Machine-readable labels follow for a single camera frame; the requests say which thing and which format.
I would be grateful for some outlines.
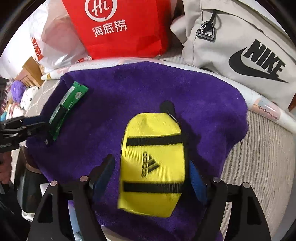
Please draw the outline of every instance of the purple plush ball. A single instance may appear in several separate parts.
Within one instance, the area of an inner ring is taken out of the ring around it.
[[[21,81],[14,81],[11,85],[11,95],[12,99],[16,103],[20,103],[22,100],[22,96],[24,95],[24,92],[26,90],[26,86]]]

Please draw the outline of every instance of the metal screw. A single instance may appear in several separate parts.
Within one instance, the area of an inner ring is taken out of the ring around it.
[[[221,179],[218,177],[213,177],[213,182],[219,183],[219,182],[221,182]]]
[[[86,182],[88,179],[89,179],[88,176],[82,176],[82,177],[80,178],[80,181],[81,181],[81,182]]]
[[[51,181],[51,182],[50,182],[50,185],[51,185],[52,187],[54,187],[56,184],[57,184],[57,181]]]
[[[250,188],[250,187],[251,187],[251,185],[250,185],[249,183],[244,183],[243,186],[244,186],[245,188]]]

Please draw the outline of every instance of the nike backpack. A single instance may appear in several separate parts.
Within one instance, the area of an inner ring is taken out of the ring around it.
[[[189,166],[186,138],[174,118],[173,104],[163,102],[160,109],[163,113],[136,115],[126,127],[118,208],[166,218],[181,196]]]
[[[279,23],[256,1],[183,2],[185,15],[175,19],[171,30],[184,45],[184,60],[286,110],[296,92],[296,49]]]

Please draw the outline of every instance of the human hand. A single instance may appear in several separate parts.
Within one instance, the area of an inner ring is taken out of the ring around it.
[[[0,153],[0,181],[3,184],[8,184],[11,177],[11,151]]]

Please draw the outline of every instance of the red paper bag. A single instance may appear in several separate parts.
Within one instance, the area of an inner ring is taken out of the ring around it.
[[[168,48],[170,0],[63,0],[93,59],[156,57]]]

